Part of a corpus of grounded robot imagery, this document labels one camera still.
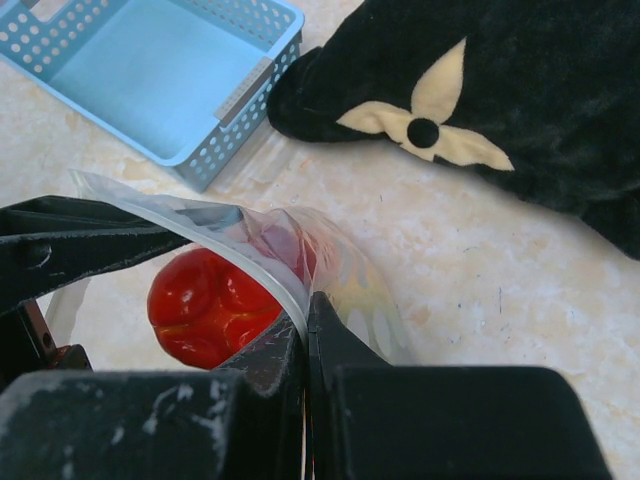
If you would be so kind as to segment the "red toy apple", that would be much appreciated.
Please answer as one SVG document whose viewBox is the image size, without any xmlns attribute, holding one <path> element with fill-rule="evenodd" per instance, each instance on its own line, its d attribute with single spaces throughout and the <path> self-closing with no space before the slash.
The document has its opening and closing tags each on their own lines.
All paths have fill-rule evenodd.
<svg viewBox="0 0 640 480">
<path fill-rule="evenodd" d="M 303 284 L 311 284 L 317 258 L 312 242 L 303 237 L 299 227 L 269 225 L 262 230 L 260 238 Z"/>
</svg>

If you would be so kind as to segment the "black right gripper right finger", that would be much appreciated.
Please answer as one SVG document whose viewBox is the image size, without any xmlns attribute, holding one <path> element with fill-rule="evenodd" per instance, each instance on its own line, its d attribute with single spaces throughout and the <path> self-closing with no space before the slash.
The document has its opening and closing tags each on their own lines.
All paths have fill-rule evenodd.
<svg viewBox="0 0 640 480">
<path fill-rule="evenodd" d="M 581 402 L 537 366 L 393 366 L 313 296 L 315 479 L 607 479 Z"/>
</svg>

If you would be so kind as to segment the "clear dotted zip top bag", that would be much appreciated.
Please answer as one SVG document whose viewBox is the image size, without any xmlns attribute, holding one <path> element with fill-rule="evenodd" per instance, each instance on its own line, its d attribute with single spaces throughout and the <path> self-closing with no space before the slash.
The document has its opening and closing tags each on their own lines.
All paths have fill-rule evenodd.
<svg viewBox="0 0 640 480">
<path fill-rule="evenodd" d="M 275 297 L 301 336 L 307 334 L 311 297 L 322 292 L 339 320 L 383 360 L 413 363 L 408 335 L 382 273 L 322 212 L 294 206 L 260 213 L 144 194 L 80 170 L 70 175 L 81 198 L 164 227 L 238 267 Z"/>
</svg>

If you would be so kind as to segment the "red yellow toy pepper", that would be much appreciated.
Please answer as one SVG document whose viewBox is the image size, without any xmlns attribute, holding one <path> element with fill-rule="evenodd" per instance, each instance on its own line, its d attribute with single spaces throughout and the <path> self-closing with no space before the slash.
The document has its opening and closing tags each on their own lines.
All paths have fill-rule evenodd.
<svg viewBox="0 0 640 480">
<path fill-rule="evenodd" d="M 161 348 L 182 364 L 205 370 L 239 353 L 281 310 L 258 282 L 206 248 L 174 257 L 147 295 L 147 317 Z"/>
</svg>

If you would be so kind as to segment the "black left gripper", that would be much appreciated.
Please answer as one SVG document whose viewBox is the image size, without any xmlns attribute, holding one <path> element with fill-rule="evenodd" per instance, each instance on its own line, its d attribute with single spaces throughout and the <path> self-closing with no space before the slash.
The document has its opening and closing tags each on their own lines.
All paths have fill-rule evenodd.
<svg viewBox="0 0 640 480">
<path fill-rule="evenodd" d="M 3 207 L 1 379 L 40 370 L 91 370 L 81 345 L 56 345 L 35 299 L 188 243 L 100 201 L 49 195 Z"/>
</svg>

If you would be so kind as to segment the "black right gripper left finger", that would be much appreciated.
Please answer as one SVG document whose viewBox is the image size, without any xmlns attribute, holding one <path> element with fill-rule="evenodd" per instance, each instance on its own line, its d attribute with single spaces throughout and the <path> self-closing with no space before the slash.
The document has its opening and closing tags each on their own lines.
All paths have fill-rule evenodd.
<svg viewBox="0 0 640 480">
<path fill-rule="evenodd" d="M 304 352 L 281 317 L 211 371 L 40 371 L 1 397 L 5 479 L 297 479 Z"/>
</svg>

